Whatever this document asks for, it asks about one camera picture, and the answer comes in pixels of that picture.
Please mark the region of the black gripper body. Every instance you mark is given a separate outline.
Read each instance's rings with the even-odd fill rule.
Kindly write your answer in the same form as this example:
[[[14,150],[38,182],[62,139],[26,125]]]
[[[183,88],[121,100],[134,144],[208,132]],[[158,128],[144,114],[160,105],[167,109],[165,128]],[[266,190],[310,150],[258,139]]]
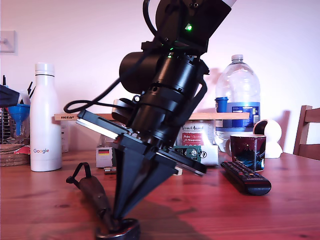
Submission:
[[[172,146],[180,128],[192,115],[194,109],[207,92],[203,84],[199,92],[190,100],[176,98],[170,89],[163,89],[157,96],[144,94],[136,104],[126,127],[122,127],[86,109],[77,115],[77,124],[107,136],[118,145],[137,146],[145,149],[156,148],[156,155],[174,161],[180,168],[203,176],[207,168],[204,164],[179,156]]]

